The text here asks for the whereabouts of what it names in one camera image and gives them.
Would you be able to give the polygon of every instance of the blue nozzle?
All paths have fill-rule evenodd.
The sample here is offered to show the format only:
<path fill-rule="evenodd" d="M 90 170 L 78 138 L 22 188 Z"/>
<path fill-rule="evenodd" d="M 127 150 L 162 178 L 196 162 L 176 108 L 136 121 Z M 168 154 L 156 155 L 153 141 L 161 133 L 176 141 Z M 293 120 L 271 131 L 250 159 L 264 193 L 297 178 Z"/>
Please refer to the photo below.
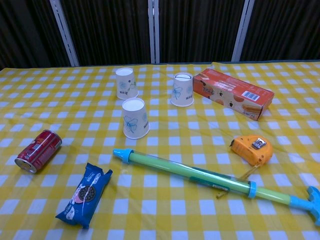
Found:
<path fill-rule="evenodd" d="M 133 152 L 131 148 L 127 149 L 113 149 L 113 155 L 120 158 L 122 162 L 129 164 L 129 155 Z"/>

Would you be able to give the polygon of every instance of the orange box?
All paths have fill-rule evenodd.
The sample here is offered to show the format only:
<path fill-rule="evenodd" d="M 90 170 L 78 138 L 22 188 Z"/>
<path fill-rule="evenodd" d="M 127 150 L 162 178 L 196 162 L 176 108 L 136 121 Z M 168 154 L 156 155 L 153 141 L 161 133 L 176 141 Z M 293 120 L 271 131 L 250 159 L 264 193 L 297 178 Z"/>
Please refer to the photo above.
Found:
<path fill-rule="evenodd" d="M 193 91 L 253 120 L 259 119 L 275 95 L 210 68 L 193 77 Z"/>

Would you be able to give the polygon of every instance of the soda can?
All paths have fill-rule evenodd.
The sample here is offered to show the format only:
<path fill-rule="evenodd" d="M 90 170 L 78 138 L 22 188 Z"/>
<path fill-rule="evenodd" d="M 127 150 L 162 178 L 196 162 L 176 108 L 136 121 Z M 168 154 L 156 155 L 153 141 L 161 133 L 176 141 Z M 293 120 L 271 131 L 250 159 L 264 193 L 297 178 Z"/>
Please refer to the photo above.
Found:
<path fill-rule="evenodd" d="M 35 174 L 61 146 L 62 140 L 53 131 L 43 130 L 14 160 L 23 170 Z"/>

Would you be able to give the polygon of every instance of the water gun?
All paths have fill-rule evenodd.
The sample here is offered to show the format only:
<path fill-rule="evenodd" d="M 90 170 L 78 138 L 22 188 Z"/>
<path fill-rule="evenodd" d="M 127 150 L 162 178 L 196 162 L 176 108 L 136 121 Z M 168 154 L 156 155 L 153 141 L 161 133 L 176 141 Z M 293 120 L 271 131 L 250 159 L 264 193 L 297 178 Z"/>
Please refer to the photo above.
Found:
<path fill-rule="evenodd" d="M 259 187 L 254 181 L 238 180 L 234 177 L 217 172 L 146 155 L 130 148 L 114 149 L 113 155 L 127 164 L 139 164 L 152 167 L 157 170 L 184 176 L 191 181 L 196 181 L 204 185 L 209 185 L 225 191 L 232 190 L 236 193 L 243 193 L 251 199 L 259 197 L 293 208 L 309 211 L 315 217 L 315 225 L 320 226 L 320 191 L 313 186 L 308 187 L 307 192 L 309 193 L 309 199 L 305 200 L 293 195 Z"/>

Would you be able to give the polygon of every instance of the tablecloth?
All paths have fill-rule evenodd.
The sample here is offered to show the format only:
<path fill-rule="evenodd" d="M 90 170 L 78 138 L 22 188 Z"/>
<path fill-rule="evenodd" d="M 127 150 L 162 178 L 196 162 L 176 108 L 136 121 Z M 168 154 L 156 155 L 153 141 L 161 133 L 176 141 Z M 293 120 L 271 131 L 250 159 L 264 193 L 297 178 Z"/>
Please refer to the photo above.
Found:
<path fill-rule="evenodd" d="M 320 62 L 131 67 L 151 128 L 139 140 L 123 134 L 119 66 L 0 72 L 1 239 L 320 239 L 304 211 L 234 193 L 217 200 L 214 188 L 112 156 L 113 148 L 132 148 L 238 177 L 250 166 L 229 144 L 236 136 L 258 134 L 272 142 L 274 154 L 249 179 L 306 199 L 307 186 L 320 182 Z M 275 93 L 259 121 L 197 93 L 189 107 L 170 104 L 173 75 L 207 67 Z M 62 147 L 42 171 L 29 174 L 14 159 L 44 129 L 57 132 Z M 55 215 L 87 162 L 113 175 L 85 230 Z"/>

